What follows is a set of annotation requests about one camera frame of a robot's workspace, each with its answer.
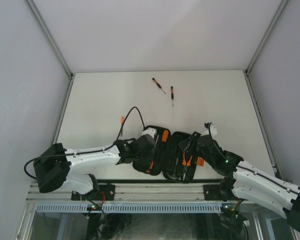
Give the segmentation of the black handled screwdriver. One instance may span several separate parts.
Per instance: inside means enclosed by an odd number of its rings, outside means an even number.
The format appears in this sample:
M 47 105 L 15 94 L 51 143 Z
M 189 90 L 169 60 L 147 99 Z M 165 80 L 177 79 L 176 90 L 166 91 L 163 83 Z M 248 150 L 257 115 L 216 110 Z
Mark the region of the black handled screwdriver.
M 153 166 L 154 166 L 155 151 L 156 151 L 156 148 L 157 148 L 158 140 L 159 140 L 159 135 L 157 135 L 156 139 L 155 139 L 155 146 L 154 146 L 154 149 L 152 151 L 151 158 L 150 158 L 151 163 L 149 165 L 149 168 L 145 171 L 147 174 L 149 174 L 151 172 L 151 170 L 153 169 Z

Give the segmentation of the black plastic tool case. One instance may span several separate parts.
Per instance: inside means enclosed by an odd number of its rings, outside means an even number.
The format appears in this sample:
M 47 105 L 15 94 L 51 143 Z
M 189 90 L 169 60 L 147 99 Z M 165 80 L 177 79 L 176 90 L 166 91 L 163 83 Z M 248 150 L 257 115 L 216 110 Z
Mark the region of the black plastic tool case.
M 167 128 L 163 128 L 163 127 L 155 126 L 155 125 L 148 125 L 148 127 L 155 128 L 157 130 L 157 135 L 159 135 L 158 141 L 160 140 L 160 136 L 163 134 L 163 131 L 169 130 Z M 190 136 L 191 136 L 191 134 L 189 134 L 189 133 L 185 133 L 185 132 L 181 132 L 181 131 L 176 131 L 176 132 L 172 133 L 169 130 L 169 137 L 166 142 L 164 156 L 161 159 L 161 161 L 158 161 L 158 160 L 156 160 L 156 152 L 155 152 L 154 165 L 153 165 L 151 172 L 146 173 L 146 170 L 150 166 L 151 160 L 150 160 L 149 164 L 141 164 L 138 162 L 133 162 L 132 163 L 133 168 L 138 172 L 141 172 L 141 173 L 144 173 L 147 175 L 151 175 L 151 176 L 158 176 L 159 174 L 164 174 L 165 171 L 168 171 L 171 173 L 174 169 L 176 159 L 178 157 L 179 158 L 181 157 L 181 160 L 183 160 L 183 151 L 179 147 L 179 143 L 181 141 L 186 140 Z M 194 179 L 194 175 L 195 175 L 197 166 L 202 167 L 202 166 L 204 166 L 204 163 L 205 163 L 205 161 L 203 158 L 193 155 L 191 166 L 188 167 L 188 169 L 187 169 L 187 174 L 186 174 L 184 184 L 188 184 Z M 184 169 L 184 167 L 182 165 L 182 162 L 180 162 L 178 173 L 182 177 L 183 177 L 183 169 Z

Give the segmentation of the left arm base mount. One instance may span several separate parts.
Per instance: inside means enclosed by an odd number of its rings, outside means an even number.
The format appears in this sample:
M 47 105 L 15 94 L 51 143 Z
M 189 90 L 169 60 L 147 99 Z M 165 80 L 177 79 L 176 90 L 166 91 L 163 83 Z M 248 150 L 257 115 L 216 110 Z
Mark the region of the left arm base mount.
M 92 190 L 83 196 L 92 201 L 113 201 L 115 198 L 116 186 L 114 184 L 101 184 L 99 190 Z

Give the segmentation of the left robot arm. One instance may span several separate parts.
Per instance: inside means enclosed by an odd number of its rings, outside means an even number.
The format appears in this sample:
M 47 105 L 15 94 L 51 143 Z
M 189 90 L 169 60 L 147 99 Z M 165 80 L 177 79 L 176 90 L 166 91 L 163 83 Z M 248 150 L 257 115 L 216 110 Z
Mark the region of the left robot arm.
M 35 158 L 33 167 L 40 193 L 75 191 L 88 200 L 99 196 L 93 171 L 99 166 L 130 164 L 148 159 L 156 146 L 157 132 L 148 128 L 137 139 L 118 139 L 108 146 L 71 149 L 53 144 Z

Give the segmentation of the orange handled needle-nose pliers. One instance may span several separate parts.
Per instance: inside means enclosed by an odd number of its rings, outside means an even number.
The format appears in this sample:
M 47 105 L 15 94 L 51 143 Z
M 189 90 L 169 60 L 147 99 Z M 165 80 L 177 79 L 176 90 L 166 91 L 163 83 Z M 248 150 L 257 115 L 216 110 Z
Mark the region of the orange handled needle-nose pliers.
M 183 181 L 186 181 L 186 175 L 188 171 L 188 167 L 192 164 L 193 156 L 189 151 L 183 152 L 183 158 L 182 158 L 182 166 L 183 166 Z

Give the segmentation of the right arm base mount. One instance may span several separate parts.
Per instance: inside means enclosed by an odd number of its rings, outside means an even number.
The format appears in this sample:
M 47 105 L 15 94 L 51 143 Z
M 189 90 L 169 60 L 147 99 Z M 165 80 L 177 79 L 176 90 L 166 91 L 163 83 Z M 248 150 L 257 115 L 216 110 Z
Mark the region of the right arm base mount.
M 205 184 L 203 186 L 204 199 L 206 201 L 236 201 L 232 190 L 236 180 L 232 176 L 225 176 L 219 184 Z

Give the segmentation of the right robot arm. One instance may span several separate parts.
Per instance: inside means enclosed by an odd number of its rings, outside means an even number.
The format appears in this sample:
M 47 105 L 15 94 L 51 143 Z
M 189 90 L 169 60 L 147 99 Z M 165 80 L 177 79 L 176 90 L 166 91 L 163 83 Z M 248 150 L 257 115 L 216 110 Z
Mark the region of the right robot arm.
M 224 199 L 237 198 L 258 204 L 281 216 L 300 233 L 299 185 L 269 175 L 241 156 L 223 150 L 211 133 L 194 132 L 179 146 L 187 155 L 202 158 L 223 176 L 219 192 Z

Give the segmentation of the small claw hammer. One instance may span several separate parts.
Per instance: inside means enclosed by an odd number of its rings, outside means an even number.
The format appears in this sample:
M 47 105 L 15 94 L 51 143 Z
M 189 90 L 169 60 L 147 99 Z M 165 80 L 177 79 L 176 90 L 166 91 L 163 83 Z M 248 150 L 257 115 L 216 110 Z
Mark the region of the small claw hammer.
M 182 158 L 178 157 L 175 161 L 175 165 L 172 172 L 164 171 L 163 176 L 174 183 L 184 183 L 184 177 L 178 173 L 179 165 L 182 162 Z

